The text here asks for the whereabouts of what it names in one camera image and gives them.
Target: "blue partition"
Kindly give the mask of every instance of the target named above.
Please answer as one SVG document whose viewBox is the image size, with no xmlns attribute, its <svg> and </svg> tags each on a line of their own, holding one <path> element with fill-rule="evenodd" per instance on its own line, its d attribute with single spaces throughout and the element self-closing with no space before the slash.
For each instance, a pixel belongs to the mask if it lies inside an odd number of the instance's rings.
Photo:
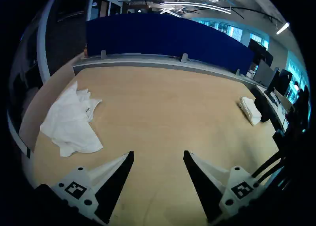
<svg viewBox="0 0 316 226">
<path fill-rule="evenodd" d="M 246 75 L 254 53 L 203 24 L 160 14 L 111 15 L 87 21 L 88 55 L 142 53 L 188 58 Z"/>
</svg>

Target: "crumpled white cloth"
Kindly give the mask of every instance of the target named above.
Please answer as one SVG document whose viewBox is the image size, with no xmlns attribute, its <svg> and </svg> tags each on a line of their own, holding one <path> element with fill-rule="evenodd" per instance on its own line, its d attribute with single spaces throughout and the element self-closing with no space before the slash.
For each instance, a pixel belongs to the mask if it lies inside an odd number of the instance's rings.
<svg viewBox="0 0 316 226">
<path fill-rule="evenodd" d="M 240 97 L 240 108 L 254 126 L 261 121 L 261 113 L 256 108 L 254 101 L 250 98 Z"/>
<path fill-rule="evenodd" d="M 76 81 L 63 92 L 40 126 L 40 130 L 59 146 L 61 157 L 74 152 L 93 153 L 103 148 L 89 125 L 94 109 L 102 100 L 90 99 L 87 89 L 77 91 L 77 88 Z"/>
</svg>

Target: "office window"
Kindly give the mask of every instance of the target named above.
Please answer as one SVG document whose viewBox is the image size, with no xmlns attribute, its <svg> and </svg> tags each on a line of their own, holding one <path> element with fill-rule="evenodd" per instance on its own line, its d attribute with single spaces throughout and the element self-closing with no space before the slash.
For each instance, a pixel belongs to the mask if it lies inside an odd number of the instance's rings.
<svg viewBox="0 0 316 226">
<path fill-rule="evenodd" d="M 229 26 L 227 24 L 215 23 L 212 21 L 197 20 L 196 22 L 215 28 L 218 31 L 226 33 L 228 36 L 232 37 L 233 39 L 236 39 L 239 42 L 241 41 L 241 36 L 243 34 L 242 29 Z"/>
<path fill-rule="evenodd" d="M 239 29 L 239 28 L 235 28 L 230 26 L 230 31 L 229 31 L 229 36 L 232 37 L 233 39 L 237 40 L 237 41 L 241 41 L 241 36 L 243 34 L 243 30 Z"/>
<path fill-rule="evenodd" d="M 261 37 L 258 37 L 254 34 L 250 34 L 250 38 L 255 40 L 256 42 L 258 42 L 260 45 L 261 45 L 261 42 L 262 42 L 262 38 Z"/>
<path fill-rule="evenodd" d="M 254 34 L 250 34 L 250 38 L 258 42 L 261 46 L 264 46 L 268 50 L 269 42 L 267 40 Z"/>
<path fill-rule="evenodd" d="M 297 81 L 300 89 L 304 90 L 306 85 L 306 78 L 303 76 L 301 69 L 292 60 L 290 60 L 289 62 L 288 71 L 291 72 L 293 76 L 290 81 L 290 92 L 287 98 L 291 103 L 294 103 L 297 95 L 297 91 L 294 88 L 294 83 L 295 81 Z"/>
<path fill-rule="evenodd" d="M 227 30 L 228 30 L 228 25 L 225 25 L 225 24 L 218 24 L 218 28 L 217 28 L 218 31 L 221 31 L 223 33 L 227 33 Z"/>
</svg>

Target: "wooden table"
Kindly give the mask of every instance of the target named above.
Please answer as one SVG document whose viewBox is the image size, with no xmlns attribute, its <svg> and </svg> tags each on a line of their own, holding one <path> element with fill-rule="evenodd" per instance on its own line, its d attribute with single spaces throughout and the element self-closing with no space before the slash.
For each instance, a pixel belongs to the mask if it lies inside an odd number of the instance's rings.
<svg viewBox="0 0 316 226">
<path fill-rule="evenodd" d="M 271 122 L 252 126 L 237 106 L 240 96 L 254 98 L 242 83 L 147 67 L 87 68 L 75 80 L 103 100 L 90 125 L 104 148 L 63 158 L 40 133 L 34 176 L 53 185 L 78 165 L 92 169 L 135 151 L 111 225 L 207 225 L 183 151 L 251 173 L 277 151 Z"/>
</svg>

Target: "black monitor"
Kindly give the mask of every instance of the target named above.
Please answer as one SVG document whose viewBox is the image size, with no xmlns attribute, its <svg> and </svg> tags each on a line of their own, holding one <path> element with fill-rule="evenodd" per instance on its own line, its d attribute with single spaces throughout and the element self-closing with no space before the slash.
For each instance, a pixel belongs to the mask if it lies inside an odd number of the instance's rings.
<svg viewBox="0 0 316 226">
<path fill-rule="evenodd" d="M 269 87 L 267 88 L 267 91 L 268 92 L 273 92 L 274 91 L 274 88 L 277 89 L 278 87 L 278 83 L 279 83 L 279 75 L 280 75 L 280 72 L 277 70 L 275 72 L 275 75 L 271 81 L 271 83 L 269 84 Z"/>
<path fill-rule="evenodd" d="M 260 60 L 264 60 L 269 67 L 271 67 L 273 56 L 267 52 L 266 48 L 261 46 L 258 42 L 250 39 L 248 48 L 254 52 L 253 63 L 259 65 Z"/>
<path fill-rule="evenodd" d="M 282 70 L 281 72 L 277 71 L 267 88 L 267 92 L 272 92 L 275 88 L 281 95 L 285 96 L 288 91 L 291 79 L 291 72 L 287 70 Z"/>
<path fill-rule="evenodd" d="M 288 87 L 292 79 L 292 73 L 287 70 L 282 70 L 279 75 L 279 85 L 276 90 L 285 96 L 288 92 Z"/>
</svg>

